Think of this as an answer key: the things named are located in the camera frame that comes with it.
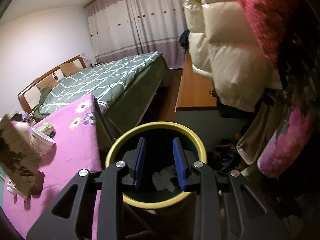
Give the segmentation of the brown pillow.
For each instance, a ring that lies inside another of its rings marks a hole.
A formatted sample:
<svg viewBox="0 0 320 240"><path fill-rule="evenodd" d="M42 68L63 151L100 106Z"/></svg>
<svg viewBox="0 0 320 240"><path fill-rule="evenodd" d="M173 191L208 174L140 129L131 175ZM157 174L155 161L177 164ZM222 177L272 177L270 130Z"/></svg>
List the brown pillow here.
<svg viewBox="0 0 320 240"><path fill-rule="evenodd" d="M69 77L81 70L81 68L77 67L73 62L60 65L60 69L65 77Z"/></svg>
<svg viewBox="0 0 320 240"><path fill-rule="evenodd" d="M42 80L41 82L39 82L39 83L36 85L36 87L37 87L40 91L42 91L42 90L45 89L45 88L48 88L48 87L54 88L54 87L57 86L57 85L58 85L58 82L57 82L56 80L46 78L46 79Z"/></svg>

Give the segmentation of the red patterned hanging garment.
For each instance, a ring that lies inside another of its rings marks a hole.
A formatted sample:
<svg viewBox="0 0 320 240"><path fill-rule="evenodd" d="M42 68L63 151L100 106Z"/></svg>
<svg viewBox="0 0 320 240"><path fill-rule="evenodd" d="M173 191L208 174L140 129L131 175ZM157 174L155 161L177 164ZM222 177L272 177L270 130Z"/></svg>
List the red patterned hanging garment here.
<svg viewBox="0 0 320 240"><path fill-rule="evenodd" d="M236 0L244 10L246 19L263 54L277 70L279 46L286 33L290 15L297 0Z"/></svg>

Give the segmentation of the green plastic wrapper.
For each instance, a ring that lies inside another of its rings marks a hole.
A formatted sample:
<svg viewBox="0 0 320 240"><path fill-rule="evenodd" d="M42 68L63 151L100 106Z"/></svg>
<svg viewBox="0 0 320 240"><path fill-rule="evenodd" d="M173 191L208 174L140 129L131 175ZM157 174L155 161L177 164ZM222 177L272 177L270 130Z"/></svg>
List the green plastic wrapper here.
<svg viewBox="0 0 320 240"><path fill-rule="evenodd" d="M38 131L42 133L51 133L52 131L55 131L54 126L51 122L43 122L41 126L37 128Z"/></svg>

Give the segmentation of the purple white window curtain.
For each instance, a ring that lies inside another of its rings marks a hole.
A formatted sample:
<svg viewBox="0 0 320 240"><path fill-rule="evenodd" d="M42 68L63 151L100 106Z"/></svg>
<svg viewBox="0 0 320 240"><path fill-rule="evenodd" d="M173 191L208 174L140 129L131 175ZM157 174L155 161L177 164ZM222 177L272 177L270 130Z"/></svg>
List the purple white window curtain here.
<svg viewBox="0 0 320 240"><path fill-rule="evenodd" d="M182 0L96 0L86 10L96 61L160 51L168 68L183 67Z"/></svg>

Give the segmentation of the brown paper bag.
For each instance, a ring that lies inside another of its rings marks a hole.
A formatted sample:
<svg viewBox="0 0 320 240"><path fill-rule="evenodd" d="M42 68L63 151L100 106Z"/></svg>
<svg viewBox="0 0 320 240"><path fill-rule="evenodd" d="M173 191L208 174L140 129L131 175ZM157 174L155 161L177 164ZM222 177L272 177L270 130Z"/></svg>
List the brown paper bag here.
<svg viewBox="0 0 320 240"><path fill-rule="evenodd" d="M8 116L1 119L1 168L16 185L17 190L28 198L41 193L38 186L41 172L40 156L19 133Z"/></svg>

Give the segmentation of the yellow rimmed trash bin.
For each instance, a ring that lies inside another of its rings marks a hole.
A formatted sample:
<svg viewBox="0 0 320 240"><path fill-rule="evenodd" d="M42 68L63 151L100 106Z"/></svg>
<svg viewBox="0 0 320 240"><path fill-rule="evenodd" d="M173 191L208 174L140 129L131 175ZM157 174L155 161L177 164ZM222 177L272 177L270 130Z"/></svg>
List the yellow rimmed trash bin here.
<svg viewBox="0 0 320 240"><path fill-rule="evenodd" d="M157 191L152 175L162 169L175 165L173 140L178 137L182 148L195 155L195 159L207 162L207 153L199 136L191 129L174 122L150 122L130 129L121 135L111 146L105 166L123 159L124 154L137 148L140 137L145 138L144 153L141 161L142 176L137 187L124 186L123 201L142 209L163 209L175 205L189 196L182 192L178 178L172 178L175 191Z"/></svg>

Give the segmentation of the wooden bed headboard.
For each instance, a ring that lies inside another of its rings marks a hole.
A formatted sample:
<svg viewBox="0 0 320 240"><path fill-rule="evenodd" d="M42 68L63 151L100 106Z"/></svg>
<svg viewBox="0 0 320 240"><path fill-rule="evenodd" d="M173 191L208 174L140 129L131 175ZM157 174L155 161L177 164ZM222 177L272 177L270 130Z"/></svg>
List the wooden bed headboard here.
<svg viewBox="0 0 320 240"><path fill-rule="evenodd" d="M66 77L61 70L61 66L64 66L66 64L73 64L79 69L86 68L84 59L80 55L78 55L36 78L31 84L27 85L27 87L22 89L22 91L17 95L18 101L23 111L31 113L38 106L41 96L41 90L45 87L43 82L44 80L49 78L49 82L52 82L53 80L55 82L58 82Z"/></svg>

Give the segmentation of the pink floral hanging cloth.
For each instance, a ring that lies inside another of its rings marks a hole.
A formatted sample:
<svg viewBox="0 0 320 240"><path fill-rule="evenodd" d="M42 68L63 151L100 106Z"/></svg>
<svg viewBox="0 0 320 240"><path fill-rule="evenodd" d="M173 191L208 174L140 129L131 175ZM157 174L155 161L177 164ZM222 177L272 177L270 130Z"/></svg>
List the pink floral hanging cloth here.
<svg viewBox="0 0 320 240"><path fill-rule="evenodd" d="M259 170L268 178L278 178L287 170L311 138L314 121L312 111L303 115L300 108L292 109L258 158Z"/></svg>

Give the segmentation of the green checked bed quilt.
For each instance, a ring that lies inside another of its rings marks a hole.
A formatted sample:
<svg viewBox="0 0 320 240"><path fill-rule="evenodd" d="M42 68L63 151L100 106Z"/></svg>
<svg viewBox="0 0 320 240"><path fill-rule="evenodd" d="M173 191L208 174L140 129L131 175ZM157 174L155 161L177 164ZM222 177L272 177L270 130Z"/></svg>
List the green checked bed quilt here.
<svg viewBox="0 0 320 240"><path fill-rule="evenodd" d="M105 112L141 74L153 67L160 71L166 66L163 54L154 51L128 56L94 68L83 68L62 78L54 88L48 90L37 112L48 116L88 94L95 96L100 109Z"/></svg>

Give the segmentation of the cream puffer jacket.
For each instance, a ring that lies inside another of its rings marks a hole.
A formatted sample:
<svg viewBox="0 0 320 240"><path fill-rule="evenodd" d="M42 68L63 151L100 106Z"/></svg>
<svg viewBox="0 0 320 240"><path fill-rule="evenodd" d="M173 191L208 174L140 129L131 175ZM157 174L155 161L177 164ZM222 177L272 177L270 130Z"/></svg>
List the cream puffer jacket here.
<svg viewBox="0 0 320 240"><path fill-rule="evenodd" d="M263 54L236 0L182 0L196 74L209 78L221 103L253 112L280 77Z"/></svg>

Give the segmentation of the pile of dark clothes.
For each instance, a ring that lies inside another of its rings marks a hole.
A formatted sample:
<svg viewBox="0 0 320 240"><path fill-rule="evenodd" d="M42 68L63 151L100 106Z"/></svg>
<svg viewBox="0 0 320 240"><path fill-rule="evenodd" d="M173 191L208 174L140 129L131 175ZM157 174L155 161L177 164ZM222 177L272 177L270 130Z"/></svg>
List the pile of dark clothes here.
<svg viewBox="0 0 320 240"><path fill-rule="evenodd" d="M179 44L185 51L189 50L189 34L190 31L187 29L181 34L179 39Z"/></svg>

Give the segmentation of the orange wooden desk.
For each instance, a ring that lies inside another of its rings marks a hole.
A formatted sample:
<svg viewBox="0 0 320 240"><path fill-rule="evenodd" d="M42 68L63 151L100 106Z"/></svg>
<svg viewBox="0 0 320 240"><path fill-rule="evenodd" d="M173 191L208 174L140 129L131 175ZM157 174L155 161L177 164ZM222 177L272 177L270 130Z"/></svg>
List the orange wooden desk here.
<svg viewBox="0 0 320 240"><path fill-rule="evenodd" d="M190 53L187 51L178 90L176 111L215 110L217 108L217 98L211 95L210 90L212 88L212 80L193 71Z"/></svg>

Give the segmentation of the white paper cup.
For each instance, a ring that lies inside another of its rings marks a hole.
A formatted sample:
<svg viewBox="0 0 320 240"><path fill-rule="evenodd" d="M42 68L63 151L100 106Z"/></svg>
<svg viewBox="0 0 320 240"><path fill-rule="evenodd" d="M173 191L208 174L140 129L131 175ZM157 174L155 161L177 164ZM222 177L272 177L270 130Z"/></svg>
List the white paper cup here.
<svg viewBox="0 0 320 240"><path fill-rule="evenodd" d="M40 132L38 129L32 128L31 130L32 133L30 135L30 143L33 149L39 155L47 154L56 144L55 140L43 132Z"/></svg>

